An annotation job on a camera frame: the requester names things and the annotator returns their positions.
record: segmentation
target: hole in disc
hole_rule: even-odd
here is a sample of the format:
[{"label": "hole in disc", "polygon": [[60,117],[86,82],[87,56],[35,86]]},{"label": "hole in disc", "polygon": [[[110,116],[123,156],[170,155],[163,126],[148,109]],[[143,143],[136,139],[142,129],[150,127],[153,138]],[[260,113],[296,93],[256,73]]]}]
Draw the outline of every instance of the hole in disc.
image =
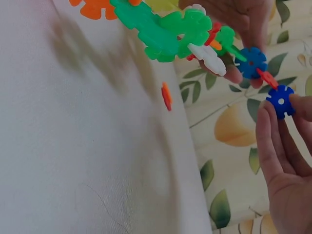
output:
[{"label": "hole in disc", "polygon": [[280,99],[278,100],[278,104],[283,105],[284,103],[285,103],[284,99],[280,98]]}]

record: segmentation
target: plastic toy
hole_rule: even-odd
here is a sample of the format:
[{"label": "plastic toy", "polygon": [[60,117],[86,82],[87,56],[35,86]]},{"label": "plastic toy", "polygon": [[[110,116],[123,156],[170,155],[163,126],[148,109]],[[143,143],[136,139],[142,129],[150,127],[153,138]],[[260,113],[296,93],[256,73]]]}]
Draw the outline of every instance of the plastic toy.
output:
[{"label": "plastic toy", "polygon": [[[289,94],[293,90],[278,82],[267,71],[266,56],[258,49],[244,48],[239,51],[234,45],[235,32],[228,26],[221,27],[220,23],[212,22],[206,16],[206,10],[199,4],[194,4],[182,11],[172,12],[164,17],[154,14],[154,10],[177,9],[178,0],[69,0],[72,6],[78,6],[82,2],[81,14],[93,20],[101,18],[102,9],[108,20],[117,17],[128,28],[136,28],[139,39],[146,44],[145,53],[150,59],[159,62],[171,62],[176,56],[187,60],[203,60],[205,66],[213,73],[224,76],[226,68],[218,56],[229,52],[235,55],[235,63],[243,77],[248,79],[261,78],[272,89],[266,98],[276,110],[278,119],[289,116],[295,110],[289,102]],[[172,99],[167,84],[164,82],[161,88],[167,109],[171,110]]]},{"label": "plastic toy", "polygon": [[217,33],[215,40],[222,45],[222,50],[216,50],[219,56],[225,55],[226,52],[230,52],[243,62],[247,59],[240,53],[240,51],[233,45],[235,32],[232,28],[228,26],[221,27],[221,30]]},{"label": "plastic toy", "polygon": [[217,53],[210,46],[189,44],[189,49],[198,60],[203,60],[205,66],[219,76],[226,74],[226,67]]},{"label": "plastic toy", "polygon": [[[188,48],[190,43],[203,45],[209,37],[208,31],[212,28],[210,18],[196,9],[187,9],[184,17],[179,11],[170,13],[159,19],[159,25],[173,33],[176,38],[183,35],[178,41],[179,49],[176,54],[180,59],[192,53]],[[146,48],[145,52],[151,59],[157,59],[159,62],[171,62],[176,58],[176,55],[169,55],[164,51],[159,53],[151,47]]]},{"label": "plastic toy", "polygon": [[274,106],[278,119],[284,119],[285,113],[289,116],[295,113],[295,110],[289,101],[289,95],[293,93],[293,89],[286,85],[279,85],[277,90],[271,89],[269,91],[270,97],[267,97],[266,100]]},{"label": "plastic toy", "polygon": [[278,83],[277,83],[277,81],[274,79],[274,77],[268,71],[263,72],[259,68],[257,68],[257,72],[260,75],[260,77],[265,82],[267,82],[272,88],[277,89]]},{"label": "plastic toy", "polygon": [[117,16],[114,13],[114,7],[109,0],[69,0],[72,6],[78,6],[82,1],[85,5],[81,8],[80,13],[92,20],[99,20],[102,17],[102,9],[105,9],[107,20],[115,20]]},{"label": "plastic toy", "polygon": [[162,97],[164,99],[167,110],[171,111],[172,98],[171,98],[167,83],[165,83],[165,82],[162,83],[161,94],[162,94]]},{"label": "plastic toy", "polygon": [[187,6],[185,8],[185,10],[187,9],[196,9],[196,10],[200,10],[202,13],[204,13],[206,15],[206,9],[204,7],[202,7],[200,4],[193,4],[192,6]]},{"label": "plastic toy", "polygon": [[258,48],[252,47],[250,50],[248,48],[244,48],[240,52],[247,58],[247,61],[243,62],[239,58],[236,58],[235,63],[239,64],[237,68],[242,73],[244,78],[260,78],[257,68],[263,72],[267,71],[268,65],[265,63],[267,61],[267,57]]},{"label": "plastic toy", "polygon": [[160,26],[161,17],[153,14],[151,8],[144,2],[132,6],[127,0],[111,0],[115,13],[120,21],[128,28],[136,28],[138,37],[148,48],[146,53],[150,59],[155,59],[155,54],[175,56],[179,50],[176,35]]},{"label": "plastic toy", "polygon": [[210,45],[215,40],[215,37],[216,37],[217,33],[220,32],[221,27],[222,27],[222,24],[219,22],[216,22],[213,24],[213,28],[212,28],[212,30],[209,31],[209,38],[205,42],[205,45]]}]

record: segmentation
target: white wall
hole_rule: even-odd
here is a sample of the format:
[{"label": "white wall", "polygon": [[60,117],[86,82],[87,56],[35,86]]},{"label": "white wall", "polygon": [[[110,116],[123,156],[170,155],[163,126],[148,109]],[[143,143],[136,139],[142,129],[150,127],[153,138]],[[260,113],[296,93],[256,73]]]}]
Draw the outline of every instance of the white wall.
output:
[{"label": "white wall", "polygon": [[60,15],[1,2],[0,233],[207,233],[172,66],[151,65],[118,20],[55,2]]}]

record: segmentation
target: flower-shaped toy piece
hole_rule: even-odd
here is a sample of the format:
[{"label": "flower-shaped toy piece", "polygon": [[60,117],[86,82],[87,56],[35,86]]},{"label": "flower-shaped toy piece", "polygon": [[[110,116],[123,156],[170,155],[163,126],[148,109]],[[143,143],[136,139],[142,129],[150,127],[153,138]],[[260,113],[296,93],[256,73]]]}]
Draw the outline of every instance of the flower-shaped toy piece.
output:
[{"label": "flower-shaped toy piece", "polygon": [[[144,2],[138,6],[131,5],[128,0],[111,0],[115,7],[115,13],[120,21],[128,28],[136,28],[139,31],[138,38],[148,47],[152,48],[153,53],[164,53],[175,56],[178,53],[179,42],[176,35],[160,26],[161,17],[153,14],[151,8]],[[150,59],[155,59],[153,53],[148,53]]]},{"label": "flower-shaped toy piece", "polygon": [[222,50],[216,50],[219,56],[225,55],[226,52],[230,52],[236,56],[236,58],[241,61],[246,61],[247,59],[240,53],[240,51],[233,45],[235,32],[229,26],[221,27],[221,30],[217,33],[215,40],[222,45]]},{"label": "flower-shaped toy piece", "polygon": [[191,5],[191,6],[187,6],[185,8],[185,10],[187,10],[187,9],[197,9],[197,10],[202,11],[204,14],[206,14],[206,9],[204,7],[202,7],[200,4],[197,4],[197,3],[195,3],[195,4]]},{"label": "flower-shaped toy piece", "polygon": [[289,101],[289,95],[293,93],[293,89],[286,85],[279,85],[277,90],[271,89],[269,91],[270,97],[267,97],[266,100],[274,106],[278,119],[284,119],[285,113],[289,116],[295,113],[295,110]]},{"label": "flower-shaped toy piece", "polygon": [[265,72],[268,69],[268,65],[265,63],[267,61],[267,57],[256,47],[252,47],[250,50],[248,48],[244,48],[240,52],[247,58],[247,61],[243,62],[242,60],[236,58],[235,63],[239,64],[237,68],[242,73],[243,77],[247,79],[260,78],[257,68],[262,72]]},{"label": "flower-shaped toy piece", "polygon": [[72,6],[78,6],[82,1],[85,2],[85,5],[80,10],[83,16],[92,20],[99,20],[102,17],[102,9],[104,8],[107,20],[117,19],[114,7],[109,0],[69,0]]},{"label": "flower-shaped toy piece", "polygon": [[189,44],[189,48],[198,60],[203,60],[205,66],[216,75],[224,76],[226,67],[218,54],[210,46]]},{"label": "flower-shaped toy piece", "polygon": [[[201,10],[187,9],[184,17],[181,12],[176,11],[160,18],[159,24],[165,30],[180,37],[178,57],[183,59],[192,52],[188,48],[189,44],[202,46],[209,37],[208,31],[212,28],[211,20]],[[157,59],[159,62],[172,62],[176,55],[167,53],[157,53],[154,48],[146,48],[146,53],[150,58]]]}]

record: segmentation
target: hand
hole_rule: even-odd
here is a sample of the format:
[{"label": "hand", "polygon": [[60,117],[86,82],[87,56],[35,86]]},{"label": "hand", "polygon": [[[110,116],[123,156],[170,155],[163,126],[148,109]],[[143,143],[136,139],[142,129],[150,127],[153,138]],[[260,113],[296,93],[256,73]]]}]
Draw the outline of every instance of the hand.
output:
[{"label": "hand", "polygon": [[[291,95],[293,121],[312,154],[312,97]],[[256,138],[260,166],[269,193],[270,211],[279,233],[312,233],[312,168],[290,135],[284,120],[265,101],[259,108]]]},{"label": "hand", "polygon": [[[273,0],[179,0],[181,9],[195,3],[206,9],[212,21],[228,25],[239,33],[245,47],[255,46],[265,51]],[[221,59],[227,69],[224,77],[233,83],[240,83],[243,77],[235,67],[231,55],[227,53]],[[208,70],[202,61],[200,65]],[[254,88],[259,88],[262,83],[262,79],[251,80]]]}]

